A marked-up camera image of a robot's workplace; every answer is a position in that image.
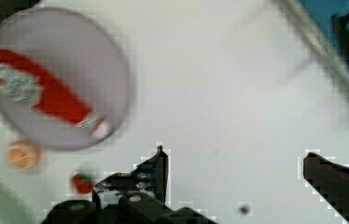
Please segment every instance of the small red object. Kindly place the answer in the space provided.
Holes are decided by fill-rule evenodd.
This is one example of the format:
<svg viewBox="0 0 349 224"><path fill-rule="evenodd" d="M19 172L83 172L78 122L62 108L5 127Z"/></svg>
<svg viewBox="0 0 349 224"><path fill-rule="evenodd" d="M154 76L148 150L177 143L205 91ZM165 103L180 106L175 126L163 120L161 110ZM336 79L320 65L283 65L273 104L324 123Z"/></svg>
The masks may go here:
<svg viewBox="0 0 349 224"><path fill-rule="evenodd" d="M87 175L76 174L72 178L72 183L79 194L88 194L93 191L94 183Z"/></svg>

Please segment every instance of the white plate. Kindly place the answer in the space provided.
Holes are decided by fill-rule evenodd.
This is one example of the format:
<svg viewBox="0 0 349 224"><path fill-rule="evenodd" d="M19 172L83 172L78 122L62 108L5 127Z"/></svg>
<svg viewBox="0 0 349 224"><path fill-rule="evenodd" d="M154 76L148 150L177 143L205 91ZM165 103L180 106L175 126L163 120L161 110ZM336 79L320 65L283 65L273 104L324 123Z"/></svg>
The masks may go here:
<svg viewBox="0 0 349 224"><path fill-rule="evenodd" d="M32 8L0 24L0 49L27 55L48 68L108 118L111 133L126 118L133 98L127 62L113 39L94 21L66 9ZM98 142L1 95L0 111L11 126L43 146L80 149Z"/></svg>

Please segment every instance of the screw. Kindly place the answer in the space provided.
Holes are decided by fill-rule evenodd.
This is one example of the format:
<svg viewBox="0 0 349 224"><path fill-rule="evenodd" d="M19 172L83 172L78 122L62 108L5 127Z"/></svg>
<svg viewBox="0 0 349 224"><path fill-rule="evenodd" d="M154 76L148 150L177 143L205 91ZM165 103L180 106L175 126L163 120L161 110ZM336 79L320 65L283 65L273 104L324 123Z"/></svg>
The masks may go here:
<svg viewBox="0 0 349 224"><path fill-rule="evenodd" d="M242 207L239 208L239 212L240 212L243 216L245 216L245 215L247 215L247 214L250 212L250 207L247 206L247 205L244 205L244 206L242 206Z"/></svg>
<svg viewBox="0 0 349 224"><path fill-rule="evenodd" d="M129 174L129 173L118 173L117 175L125 177L125 176L130 176L131 174Z"/></svg>
<svg viewBox="0 0 349 224"><path fill-rule="evenodd" d="M142 200L142 197L140 197L140 195L133 195L131 198L129 198L129 201L133 202L133 203L137 203L140 200Z"/></svg>
<svg viewBox="0 0 349 224"><path fill-rule="evenodd" d="M140 182L140 183L136 184L136 187L138 187L139 189L145 189L148 186L149 186L149 184L145 183L145 182Z"/></svg>
<svg viewBox="0 0 349 224"><path fill-rule="evenodd" d="M137 177L139 177L141 179L145 179L145 178L151 177L151 175L148 175L148 174L138 174Z"/></svg>
<svg viewBox="0 0 349 224"><path fill-rule="evenodd" d="M73 210L73 211L81 210L83 208L85 208L85 205L82 203L76 203L76 204L70 205L70 210Z"/></svg>
<svg viewBox="0 0 349 224"><path fill-rule="evenodd" d="M107 182L103 182L101 185L100 185L102 188L108 188L111 186L111 184L107 183Z"/></svg>

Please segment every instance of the bottle label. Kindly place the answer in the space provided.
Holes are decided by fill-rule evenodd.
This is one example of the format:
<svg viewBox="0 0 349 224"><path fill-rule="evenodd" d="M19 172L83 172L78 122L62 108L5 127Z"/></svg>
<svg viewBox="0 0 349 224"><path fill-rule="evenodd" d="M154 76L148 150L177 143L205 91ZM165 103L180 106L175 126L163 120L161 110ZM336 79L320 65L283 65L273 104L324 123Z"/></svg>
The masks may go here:
<svg viewBox="0 0 349 224"><path fill-rule="evenodd" d="M38 104L43 87L38 77L28 75L7 64L0 64L0 93L12 102L33 107Z"/></svg>

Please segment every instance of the white table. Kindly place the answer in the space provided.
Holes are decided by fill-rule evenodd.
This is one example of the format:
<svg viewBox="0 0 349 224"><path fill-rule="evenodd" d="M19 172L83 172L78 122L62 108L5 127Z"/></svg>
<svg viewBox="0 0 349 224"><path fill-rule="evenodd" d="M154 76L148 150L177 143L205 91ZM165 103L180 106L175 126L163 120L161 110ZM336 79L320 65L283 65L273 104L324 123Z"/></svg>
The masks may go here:
<svg viewBox="0 0 349 224"><path fill-rule="evenodd" d="M201 209L218 223L342 223L305 187L301 161L318 149L349 164L349 97L275 4L47 0L40 6L100 22L132 62L138 90L132 115L111 142L47 150L34 172L4 164L17 134L0 119L0 176L22 193L36 221L56 203L85 198L68 183L81 165L93 163L101 180L131 171L163 144L173 209ZM244 217L243 204L252 209Z"/></svg>

